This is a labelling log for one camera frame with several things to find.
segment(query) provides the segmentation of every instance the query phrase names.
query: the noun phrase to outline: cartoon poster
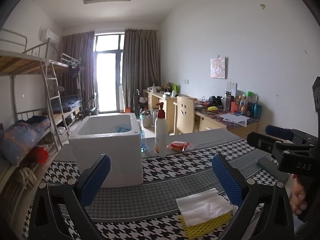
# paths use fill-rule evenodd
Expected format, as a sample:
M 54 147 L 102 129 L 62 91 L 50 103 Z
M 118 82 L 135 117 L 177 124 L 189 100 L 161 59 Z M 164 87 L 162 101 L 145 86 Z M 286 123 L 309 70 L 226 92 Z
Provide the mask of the cartoon poster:
M 211 78 L 226 78 L 225 57 L 217 57 L 211 59 Z

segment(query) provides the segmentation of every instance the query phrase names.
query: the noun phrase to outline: lotion bottle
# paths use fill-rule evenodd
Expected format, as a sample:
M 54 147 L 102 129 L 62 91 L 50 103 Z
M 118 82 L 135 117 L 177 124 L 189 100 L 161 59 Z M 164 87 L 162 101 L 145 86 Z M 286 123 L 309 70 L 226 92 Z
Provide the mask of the lotion bottle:
M 165 119 L 165 112 L 163 110 L 163 102 L 156 104 L 160 106 L 158 117 L 155 122 L 155 150 L 160 158 L 167 155 L 167 138 L 168 138 L 168 125 Z

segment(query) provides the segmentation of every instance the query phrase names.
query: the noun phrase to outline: yellow sponge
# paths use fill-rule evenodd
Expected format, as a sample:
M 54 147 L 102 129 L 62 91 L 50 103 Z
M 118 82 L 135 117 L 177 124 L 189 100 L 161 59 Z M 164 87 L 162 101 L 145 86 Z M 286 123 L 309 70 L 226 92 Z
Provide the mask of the yellow sponge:
M 189 239 L 195 239 L 197 237 L 203 236 L 203 235 L 213 231 L 214 229 L 218 228 L 219 226 L 222 226 L 227 221 L 229 221 L 231 218 L 232 218 L 232 216 L 230 215 L 230 213 L 226 213 L 222 216 L 219 216 L 215 219 L 211 219 L 211 220 L 204 222 L 202 224 L 187 227 L 186 223 L 183 219 L 183 216 L 182 215 L 179 216 L 179 219 L 180 219 L 182 226 L 183 226 L 183 230 L 186 232 L 186 236 Z

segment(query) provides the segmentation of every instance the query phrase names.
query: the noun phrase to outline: wall outlet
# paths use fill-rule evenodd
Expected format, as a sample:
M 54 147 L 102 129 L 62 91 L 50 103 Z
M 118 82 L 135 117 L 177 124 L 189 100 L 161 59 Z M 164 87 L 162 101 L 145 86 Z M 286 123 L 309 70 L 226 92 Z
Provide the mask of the wall outlet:
M 226 82 L 226 90 L 230 90 L 231 89 L 231 82 Z
M 237 83 L 231 82 L 231 89 L 237 89 Z

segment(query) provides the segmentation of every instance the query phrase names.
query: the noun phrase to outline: curtain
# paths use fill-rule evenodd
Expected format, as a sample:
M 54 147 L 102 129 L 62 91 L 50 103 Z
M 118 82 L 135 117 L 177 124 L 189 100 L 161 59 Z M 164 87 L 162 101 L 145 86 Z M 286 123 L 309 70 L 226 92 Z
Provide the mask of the curtain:
M 62 96 L 79 95 L 86 107 L 89 97 L 94 93 L 94 62 L 93 62 L 94 32 L 79 33 L 62 37 L 61 53 L 80 60 L 84 71 L 78 78 L 71 77 L 68 72 L 58 74 L 58 82 L 64 87 Z
M 132 107 L 136 90 L 160 86 L 160 62 L 156 31 L 125 30 L 122 67 L 124 107 Z

